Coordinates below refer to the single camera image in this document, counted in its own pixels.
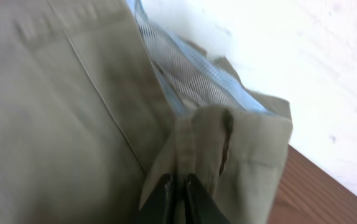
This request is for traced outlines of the grey-green cotton shorts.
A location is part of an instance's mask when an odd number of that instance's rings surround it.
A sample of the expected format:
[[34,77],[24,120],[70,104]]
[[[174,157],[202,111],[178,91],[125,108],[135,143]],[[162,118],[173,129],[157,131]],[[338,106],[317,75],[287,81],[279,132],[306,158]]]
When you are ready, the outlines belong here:
[[230,223],[266,223],[289,103],[150,20],[140,1],[0,1],[0,223],[132,223],[195,174]]

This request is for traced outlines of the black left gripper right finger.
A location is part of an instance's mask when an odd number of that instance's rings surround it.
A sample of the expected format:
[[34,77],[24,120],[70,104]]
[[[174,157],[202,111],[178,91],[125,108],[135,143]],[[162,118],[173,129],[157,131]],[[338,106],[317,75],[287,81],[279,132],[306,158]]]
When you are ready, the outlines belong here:
[[230,224],[195,174],[184,181],[186,224]]

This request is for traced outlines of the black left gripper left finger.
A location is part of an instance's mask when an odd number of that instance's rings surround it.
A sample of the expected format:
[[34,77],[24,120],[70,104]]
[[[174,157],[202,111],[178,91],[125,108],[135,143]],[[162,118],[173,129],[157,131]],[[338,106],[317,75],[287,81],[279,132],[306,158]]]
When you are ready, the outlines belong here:
[[175,209],[175,177],[164,174],[139,210],[133,224],[171,224]]

